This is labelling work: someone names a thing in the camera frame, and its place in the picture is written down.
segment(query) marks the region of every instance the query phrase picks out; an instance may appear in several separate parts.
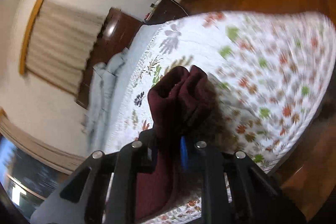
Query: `beige curtain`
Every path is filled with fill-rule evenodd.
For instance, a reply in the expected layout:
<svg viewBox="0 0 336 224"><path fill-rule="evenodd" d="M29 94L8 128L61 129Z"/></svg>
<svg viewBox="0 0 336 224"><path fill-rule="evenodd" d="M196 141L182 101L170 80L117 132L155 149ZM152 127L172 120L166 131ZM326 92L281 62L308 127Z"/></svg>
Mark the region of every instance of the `beige curtain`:
<svg viewBox="0 0 336 224"><path fill-rule="evenodd" d="M65 174L71 174L85 160L84 157L63 152L32 137L13 125L1 108L0 134L28 155Z"/></svg>
<svg viewBox="0 0 336 224"><path fill-rule="evenodd" d="M31 33L26 67L76 95L103 22L103 17L45 0Z"/></svg>

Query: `white bedspread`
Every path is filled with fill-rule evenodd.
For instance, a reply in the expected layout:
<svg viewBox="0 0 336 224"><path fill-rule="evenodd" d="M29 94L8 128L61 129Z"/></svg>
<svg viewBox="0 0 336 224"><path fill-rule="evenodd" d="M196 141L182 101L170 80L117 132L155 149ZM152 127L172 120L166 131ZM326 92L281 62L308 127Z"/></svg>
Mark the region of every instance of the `white bedspread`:
<svg viewBox="0 0 336 224"><path fill-rule="evenodd" d="M105 151L120 150L152 127L147 101L152 85L177 65L196 65L218 95L218 110L196 134L223 151L244 150L269 172L320 105L334 68L335 42L333 24L318 13L221 12L167 22L131 76ZM200 191L178 203L148 223L200 217Z"/></svg>

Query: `blue strip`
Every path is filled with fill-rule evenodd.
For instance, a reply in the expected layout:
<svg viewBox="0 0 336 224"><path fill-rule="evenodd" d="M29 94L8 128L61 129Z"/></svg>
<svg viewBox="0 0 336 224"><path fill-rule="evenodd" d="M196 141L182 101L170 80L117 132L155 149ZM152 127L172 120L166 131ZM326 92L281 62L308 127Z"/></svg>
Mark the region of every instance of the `blue strip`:
<svg viewBox="0 0 336 224"><path fill-rule="evenodd" d="M182 170L186 171L188 170L188 150L187 150L187 145L185 144L184 136L181 137L180 153L181 153Z"/></svg>

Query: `curtain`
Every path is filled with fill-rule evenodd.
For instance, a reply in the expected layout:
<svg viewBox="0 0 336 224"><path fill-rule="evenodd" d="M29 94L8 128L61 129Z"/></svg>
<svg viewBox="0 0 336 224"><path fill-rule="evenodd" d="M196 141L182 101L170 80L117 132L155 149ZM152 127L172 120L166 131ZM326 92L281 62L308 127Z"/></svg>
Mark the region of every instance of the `curtain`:
<svg viewBox="0 0 336 224"><path fill-rule="evenodd" d="M104 19L45 0L31 33L26 67L76 95Z"/></svg>

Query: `leaf pattern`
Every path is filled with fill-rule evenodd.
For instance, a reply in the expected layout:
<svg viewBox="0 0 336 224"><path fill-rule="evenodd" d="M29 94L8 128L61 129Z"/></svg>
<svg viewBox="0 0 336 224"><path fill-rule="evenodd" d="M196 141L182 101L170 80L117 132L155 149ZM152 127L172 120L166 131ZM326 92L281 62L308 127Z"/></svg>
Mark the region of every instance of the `leaf pattern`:
<svg viewBox="0 0 336 224"><path fill-rule="evenodd" d="M225 46L219 50L219 54L226 59L229 55L233 55L232 49L230 46Z"/></svg>
<svg viewBox="0 0 336 224"><path fill-rule="evenodd" d="M206 15L205 17L205 23L203 23L203 27L208 28L211 25L216 25L216 21L219 20L224 20L225 19L225 15L223 12L216 12L216 13L209 13Z"/></svg>
<svg viewBox="0 0 336 224"><path fill-rule="evenodd" d="M253 161L257 164L257 163L259 163L259 162L262 162L264 160L264 157L263 157L263 155L261 155L261 154L256 154L255 156L254 156L254 159L253 159Z"/></svg>
<svg viewBox="0 0 336 224"><path fill-rule="evenodd" d="M160 44L162 54L172 53L173 49L177 49L179 44L179 36L181 36L181 32L178 31L178 26L176 24L170 25L171 30L165 31L167 38L162 41Z"/></svg>
<svg viewBox="0 0 336 224"><path fill-rule="evenodd" d="M259 117L262 119L268 118L270 114L270 110L267 107L261 107L259 109Z"/></svg>
<svg viewBox="0 0 336 224"><path fill-rule="evenodd" d="M109 145L119 150L150 128L148 101L141 98L172 68L194 63L207 73L218 99L218 113L197 134L223 152L245 151L268 172L313 117L329 82L335 45L334 27L322 15L224 12L168 22L130 79L115 124L118 141ZM178 224L200 216L201 191L186 191L180 205L145 223Z"/></svg>
<svg viewBox="0 0 336 224"><path fill-rule="evenodd" d="M232 41L236 42L238 36L239 29L237 27L226 27L226 36Z"/></svg>
<svg viewBox="0 0 336 224"><path fill-rule="evenodd" d="M301 94L302 96L307 96L309 94L309 87L307 86L303 86L302 89L301 89Z"/></svg>
<svg viewBox="0 0 336 224"><path fill-rule="evenodd" d="M254 133L253 133L253 132L250 132L249 134L246 134L246 135L245 135L245 139L246 139L249 143L255 141L255 135L254 135Z"/></svg>
<svg viewBox="0 0 336 224"><path fill-rule="evenodd" d="M142 99L144 96L145 92L141 92L140 94L138 94L136 96L136 98L134 99L134 104L138 107L141 107L141 103L142 103Z"/></svg>
<svg viewBox="0 0 336 224"><path fill-rule="evenodd" d="M193 59L194 57L191 55L187 60L185 60L185 56L183 55L181 59L174 60L170 66L166 67L163 74L166 75L169 71L171 71L173 68L177 66L187 67L191 65Z"/></svg>
<svg viewBox="0 0 336 224"><path fill-rule="evenodd" d="M139 120L138 120L138 115L135 109L132 111L132 122L133 122L133 129L136 129Z"/></svg>

